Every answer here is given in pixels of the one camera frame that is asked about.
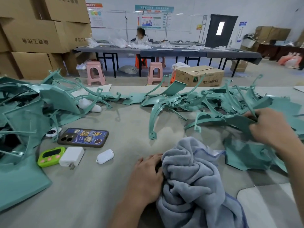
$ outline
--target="gray tabletop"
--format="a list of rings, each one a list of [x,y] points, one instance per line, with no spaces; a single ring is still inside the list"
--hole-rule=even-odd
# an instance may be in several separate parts
[[[129,49],[129,48],[118,48],[110,46],[102,47],[77,47],[75,50],[81,52],[93,52],[93,53],[134,53],[140,54],[142,57],[207,57],[207,58],[236,58],[249,61],[253,64],[258,65],[262,60],[260,53],[251,52],[251,51],[218,51],[214,49],[203,49],[199,52],[187,50],[182,51],[183,49],[173,50],[157,50],[160,47],[152,47],[152,49]]]
[[[148,92],[154,86],[115,86],[112,93],[129,94]],[[304,104],[304,93],[292,87],[256,87],[259,94],[290,96],[296,103]],[[78,167],[70,170],[60,165],[44,168],[44,172],[53,181],[48,189],[38,193],[0,215],[0,227],[3,228],[103,228],[106,226],[116,203],[124,193],[133,165],[139,157],[165,152],[185,136],[193,136],[213,149],[223,149],[222,140],[238,132],[232,128],[202,127],[197,133],[193,128],[184,131],[187,123],[176,114],[163,111],[154,126],[157,140],[149,140],[148,124],[151,107],[140,108],[138,104],[122,105],[111,103],[113,108],[102,106],[101,113],[89,113],[84,118],[63,126],[102,129],[109,131],[109,137],[101,149],[86,148]],[[182,112],[190,119],[195,112]],[[42,152],[58,144],[44,139],[39,147]],[[99,153],[112,149],[114,158],[105,164],[96,163]],[[288,178],[279,170],[240,171],[225,164],[224,157],[219,159],[224,188],[227,193],[236,196],[238,191],[258,185],[286,183]],[[149,206],[143,213],[139,228],[162,228],[155,207]]]

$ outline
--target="stool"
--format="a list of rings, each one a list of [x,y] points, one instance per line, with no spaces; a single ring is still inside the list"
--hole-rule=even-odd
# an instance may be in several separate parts
[[[172,71],[172,76],[171,76],[171,80],[170,80],[170,84],[172,84],[175,81],[175,73],[176,71]]]
[[[97,69],[99,78],[93,78],[91,69]],[[105,85],[105,77],[101,68],[100,62],[87,62],[87,73],[88,73],[88,85],[92,85],[92,82],[99,81],[102,85]]]
[[[135,67],[139,69],[139,60],[138,60],[137,56],[135,56]]]
[[[154,69],[158,69],[157,75],[153,76]],[[152,85],[154,81],[162,81],[163,79],[163,65],[161,62],[150,62],[148,72],[148,84]]]
[[[162,64],[164,69],[166,67],[166,57],[162,57],[162,58],[163,58]]]

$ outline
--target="phone case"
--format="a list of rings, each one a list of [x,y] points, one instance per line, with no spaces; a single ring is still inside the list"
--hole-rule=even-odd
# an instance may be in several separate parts
[[[67,129],[57,140],[60,145],[101,148],[109,136],[107,130]]]

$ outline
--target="white wall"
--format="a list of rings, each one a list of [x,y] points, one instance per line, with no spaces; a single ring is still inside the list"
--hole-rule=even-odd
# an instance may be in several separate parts
[[[232,47],[239,48],[241,43],[236,43],[236,34],[239,22],[247,21],[244,34],[254,32],[257,26],[292,27],[292,34],[298,34],[303,28],[304,0],[86,0],[88,3],[102,3],[105,11],[134,11],[136,4],[174,6],[174,13],[208,15],[204,39],[210,23],[211,14],[239,16],[231,35]],[[126,22],[124,13],[105,13],[105,22],[108,29],[92,29],[96,39],[108,39],[109,35],[118,35],[126,39]],[[136,35],[136,14],[127,14],[128,39]],[[197,41],[199,30],[196,25],[200,24],[202,16],[175,16],[175,23],[167,33],[167,39]],[[149,30],[146,32],[150,39],[162,40],[164,31]]]

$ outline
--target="white power adapter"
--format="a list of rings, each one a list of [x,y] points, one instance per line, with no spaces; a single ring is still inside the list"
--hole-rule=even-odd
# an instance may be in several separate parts
[[[83,147],[68,147],[59,160],[59,165],[74,168],[78,166],[85,150]]]

